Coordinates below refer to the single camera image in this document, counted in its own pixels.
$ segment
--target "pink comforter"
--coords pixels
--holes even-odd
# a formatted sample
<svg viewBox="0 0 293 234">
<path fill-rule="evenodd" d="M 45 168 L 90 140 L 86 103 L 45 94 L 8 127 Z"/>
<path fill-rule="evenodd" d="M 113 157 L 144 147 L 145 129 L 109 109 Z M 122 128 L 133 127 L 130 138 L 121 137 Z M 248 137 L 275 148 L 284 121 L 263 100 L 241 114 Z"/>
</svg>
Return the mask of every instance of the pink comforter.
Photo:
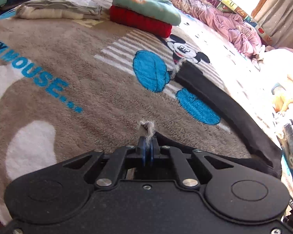
<svg viewBox="0 0 293 234">
<path fill-rule="evenodd" d="M 206 0 L 170 0 L 179 10 L 197 18 L 217 31 L 246 56 L 258 54 L 261 40 L 256 30 L 241 16 L 223 13 Z"/>
</svg>

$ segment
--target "mickey mouse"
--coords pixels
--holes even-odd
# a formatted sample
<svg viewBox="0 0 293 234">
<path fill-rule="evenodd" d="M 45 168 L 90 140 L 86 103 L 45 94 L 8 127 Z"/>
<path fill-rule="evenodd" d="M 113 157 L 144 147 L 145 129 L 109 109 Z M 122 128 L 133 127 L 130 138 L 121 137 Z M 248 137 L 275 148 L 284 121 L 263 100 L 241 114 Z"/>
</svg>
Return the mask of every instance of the mickey mouse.
<svg viewBox="0 0 293 234">
<path fill-rule="evenodd" d="M 165 44 L 169 49 L 173 51 L 172 58 L 175 64 L 177 64 L 182 58 L 185 58 L 186 60 L 194 64 L 199 63 L 201 60 L 206 63 L 210 63 L 210 60 L 206 54 L 202 52 L 197 52 L 192 47 L 188 46 L 182 38 L 174 34 L 171 34 L 169 38 L 171 38 L 173 41 L 166 41 L 164 39 L 160 40 L 163 44 Z"/>
</svg>

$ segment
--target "curtain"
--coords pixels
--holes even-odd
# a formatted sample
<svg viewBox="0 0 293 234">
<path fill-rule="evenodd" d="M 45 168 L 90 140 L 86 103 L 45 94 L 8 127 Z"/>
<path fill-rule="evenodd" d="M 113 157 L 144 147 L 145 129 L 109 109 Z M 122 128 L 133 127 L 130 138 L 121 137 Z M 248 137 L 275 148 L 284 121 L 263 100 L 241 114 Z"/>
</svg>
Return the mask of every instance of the curtain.
<svg viewBox="0 0 293 234">
<path fill-rule="evenodd" d="M 278 0 L 259 20 L 273 46 L 293 48 L 293 0 Z"/>
</svg>

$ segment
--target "folded towel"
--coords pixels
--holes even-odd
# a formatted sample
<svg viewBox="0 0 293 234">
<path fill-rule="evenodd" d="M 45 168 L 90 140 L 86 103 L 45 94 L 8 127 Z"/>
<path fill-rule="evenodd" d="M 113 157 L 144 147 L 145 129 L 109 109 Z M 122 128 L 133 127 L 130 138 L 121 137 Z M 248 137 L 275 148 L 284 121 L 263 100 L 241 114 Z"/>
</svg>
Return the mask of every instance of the folded towel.
<svg viewBox="0 0 293 234">
<path fill-rule="evenodd" d="M 162 38 L 168 38 L 172 31 L 172 25 L 170 24 L 117 6 L 111 6 L 110 20 L 118 24 L 147 31 Z"/>
<path fill-rule="evenodd" d="M 179 11 L 169 0 L 113 0 L 112 4 L 173 26 L 178 26 L 181 23 Z"/>
<path fill-rule="evenodd" d="M 17 9 L 16 17 L 100 19 L 101 10 L 92 0 L 31 0 Z"/>
</svg>

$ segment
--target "gray folded cloth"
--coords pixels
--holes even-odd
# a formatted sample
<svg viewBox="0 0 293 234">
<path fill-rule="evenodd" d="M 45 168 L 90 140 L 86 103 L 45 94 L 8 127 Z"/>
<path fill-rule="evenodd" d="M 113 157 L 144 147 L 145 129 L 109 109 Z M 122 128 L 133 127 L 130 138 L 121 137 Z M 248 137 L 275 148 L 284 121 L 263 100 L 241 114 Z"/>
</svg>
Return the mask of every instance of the gray folded cloth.
<svg viewBox="0 0 293 234">
<path fill-rule="evenodd" d="M 101 10 L 92 0 L 30 0 L 16 10 L 16 17 L 100 19 Z"/>
</svg>

